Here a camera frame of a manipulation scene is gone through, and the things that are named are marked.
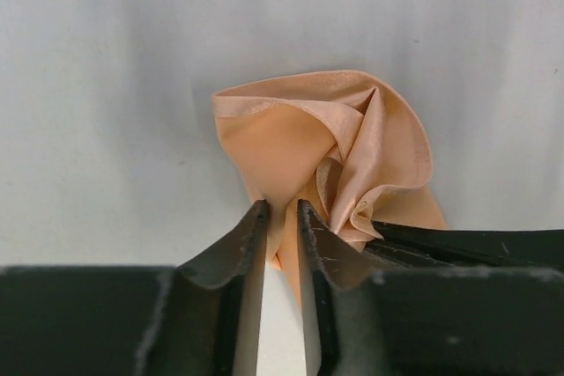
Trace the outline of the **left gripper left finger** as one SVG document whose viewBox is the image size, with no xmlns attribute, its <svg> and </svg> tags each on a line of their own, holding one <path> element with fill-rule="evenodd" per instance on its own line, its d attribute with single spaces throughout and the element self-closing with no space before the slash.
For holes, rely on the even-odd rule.
<svg viewBox="0 0 564 376">
<path fill-rule="evenodd" d="M 1 270 L 4 375 L 253 375 L 269 206 L 180 266 Z"/>
</svg>

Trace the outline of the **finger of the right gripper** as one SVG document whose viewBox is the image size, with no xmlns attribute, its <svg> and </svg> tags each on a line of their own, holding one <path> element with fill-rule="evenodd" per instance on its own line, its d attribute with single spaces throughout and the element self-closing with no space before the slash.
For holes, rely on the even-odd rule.
<svg viewBox="0 0 564 376">
<path fill-rule="evenodd" d="M 364 252 L 412 266 L 563 268 L 563 231 L 450 231 L 374 221 Z"/>
</svg>

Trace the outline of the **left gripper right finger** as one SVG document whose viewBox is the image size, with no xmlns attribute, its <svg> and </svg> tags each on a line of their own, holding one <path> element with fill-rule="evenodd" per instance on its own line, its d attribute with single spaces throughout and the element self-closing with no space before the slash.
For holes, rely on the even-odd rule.
<svg viewBox="0 0 564 376">
<path fill-rule="evenodd" d="M 297 209 L 310 375 L 560 375 L 563 268 L 412 266 Z"/>
</svg>

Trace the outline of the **peach satin napkin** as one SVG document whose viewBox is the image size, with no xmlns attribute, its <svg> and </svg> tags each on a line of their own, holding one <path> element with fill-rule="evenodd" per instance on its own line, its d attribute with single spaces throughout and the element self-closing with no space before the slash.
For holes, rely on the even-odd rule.
<svg viewBox="0 0 564 376">
<path fill-rule="evenodd" d="M 427 133 L 390 85 L 358 70 L 239 85 L 212 96 L 219 142 L 249 197 L 271 206 L 267 258 L 299 296 L 297 203 L 356 250 L 374 221 L 444 229 Z"/>
</svg>

